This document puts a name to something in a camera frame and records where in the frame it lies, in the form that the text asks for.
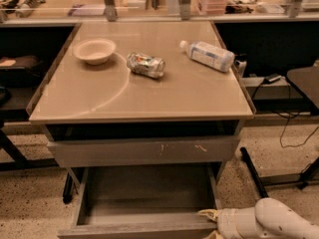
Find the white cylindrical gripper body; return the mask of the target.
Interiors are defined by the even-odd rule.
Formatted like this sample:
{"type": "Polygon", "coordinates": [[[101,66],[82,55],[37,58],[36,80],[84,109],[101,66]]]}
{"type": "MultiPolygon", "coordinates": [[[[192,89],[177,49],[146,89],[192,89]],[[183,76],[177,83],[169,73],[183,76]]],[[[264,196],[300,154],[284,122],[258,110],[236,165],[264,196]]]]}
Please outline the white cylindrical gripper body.
{"type": "Polygon", "coordinates": [[[253,239],[259,232],[253,207],[220,210],[217,228],[224,239],[253,239]]]}

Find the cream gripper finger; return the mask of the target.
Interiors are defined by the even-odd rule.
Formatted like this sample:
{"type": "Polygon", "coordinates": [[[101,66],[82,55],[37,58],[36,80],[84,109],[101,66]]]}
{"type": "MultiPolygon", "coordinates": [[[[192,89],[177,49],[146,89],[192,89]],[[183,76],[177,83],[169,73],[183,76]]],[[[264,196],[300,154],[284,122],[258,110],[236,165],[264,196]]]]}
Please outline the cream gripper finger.
{"type": "Polygon", "coordinates": [[[218,219],[219,211],[216,209],[203,209],[197,212],[199,216],[205,216],[213,222],[216,222],[218,219]]]}
{"type": "Polygon", "coordinates": [[[207,235],[203,239],[223,239],[223,237],[217,230],[213,230],[209,235],[207,235]]]}

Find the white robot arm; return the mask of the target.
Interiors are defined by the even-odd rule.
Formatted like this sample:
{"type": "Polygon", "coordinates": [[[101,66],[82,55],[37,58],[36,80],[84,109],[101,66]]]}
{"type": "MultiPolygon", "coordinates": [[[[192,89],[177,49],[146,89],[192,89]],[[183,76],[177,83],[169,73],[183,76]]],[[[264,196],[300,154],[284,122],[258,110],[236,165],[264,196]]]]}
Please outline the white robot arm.
{"type": "Polygon", "coordinates": [[[205,239],[319,239],[319,226],[273,198],[254,207],[203,209],[197,212],[216,223],[205,239]]]}

